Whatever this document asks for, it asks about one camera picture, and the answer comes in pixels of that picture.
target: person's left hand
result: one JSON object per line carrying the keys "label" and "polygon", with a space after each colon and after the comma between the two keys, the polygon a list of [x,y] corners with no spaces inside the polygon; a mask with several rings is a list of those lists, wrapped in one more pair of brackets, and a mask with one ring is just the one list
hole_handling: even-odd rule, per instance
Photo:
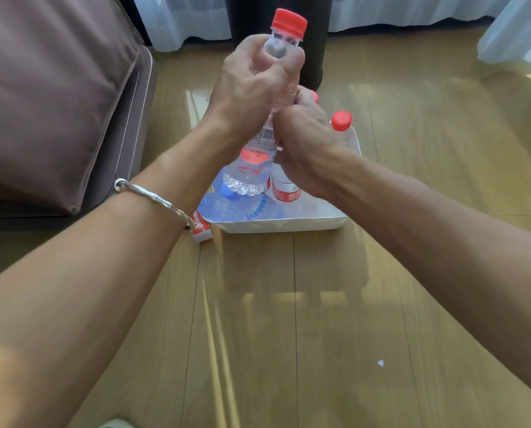
{"label": "person's left hand", "polygon": [[[265,34],[248,36],[226,57],[200,122],[225,128],[232,159],[259,132],[276,97],[297,77],[305,62],[303,50],[292,45],[281,59],[273,58],[262,50],[268,38]],[[259,70],[261,65],[271,67],[253,74],[252,70]]]}

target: wooden floor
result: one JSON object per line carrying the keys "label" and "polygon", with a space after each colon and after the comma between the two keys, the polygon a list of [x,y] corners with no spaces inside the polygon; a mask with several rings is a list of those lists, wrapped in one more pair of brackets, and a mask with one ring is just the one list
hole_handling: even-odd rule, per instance
{"label": "wooden floor", "polygon": [[[531,68],[483,28],[336,37],[320,104],[362,153],[531,230]],[[143,164],[203,115],[224,46],[157,55]],[[0,270],[47,235],[0,235]],[[377,364],[384,361],[384,367]],[[70,428],[531,427],[531,391],[359,227],[184,234]]]}

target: brown cushion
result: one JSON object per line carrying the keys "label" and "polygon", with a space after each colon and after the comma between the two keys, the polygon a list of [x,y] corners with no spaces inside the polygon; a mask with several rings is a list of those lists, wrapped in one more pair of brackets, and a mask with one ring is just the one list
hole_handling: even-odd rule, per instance
{"label": "brown cushion", "polygon": [[0,0],[0,199],[79,211],[141,43],[117,0]]}

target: white curtain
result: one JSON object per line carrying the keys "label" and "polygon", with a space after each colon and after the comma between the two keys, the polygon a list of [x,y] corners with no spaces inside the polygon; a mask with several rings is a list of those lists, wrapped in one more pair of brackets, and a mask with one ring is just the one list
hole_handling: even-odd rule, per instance
{"label": "white curtain", "polygon": [[478,43],[479,59],[531,62],[531,0],[512,0]]}
{"label": "white curtain", "polygon": [[[329,31],[373,24],[423,26],[497,16],[510,0],[333,0]],[[229,39],[224,0],[135,0],[153,47],[176,51],[189,36]]]}

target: bracelet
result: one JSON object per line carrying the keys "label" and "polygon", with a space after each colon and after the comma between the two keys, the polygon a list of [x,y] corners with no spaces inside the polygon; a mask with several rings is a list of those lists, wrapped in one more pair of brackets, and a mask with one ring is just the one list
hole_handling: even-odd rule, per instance
{"label": "bracelet", "polygon": [[126,179],[117,179],[115,180],[115,184],[113,185],[113,189],[115,192],[120,193],[123,191],[126,191],[127,189],[130,191],[133,191],[139,195],[143,195],[147,197],[149,200],[157,202],[159,204],[162,204],[168,209],[171,209],[174,213],[176,213],[178,216],[183,218],[186,221],[186,229],[193,230],[196,228],[196,224],[192,220],[192,218],[184,213],[179,208],[176,208],[173,206],[173,204],[170,201],[162,199],[159,195],[155,194],[154,192],[147,191],[145,188],[141,188],[141,186],[132,185],[129,183]]}

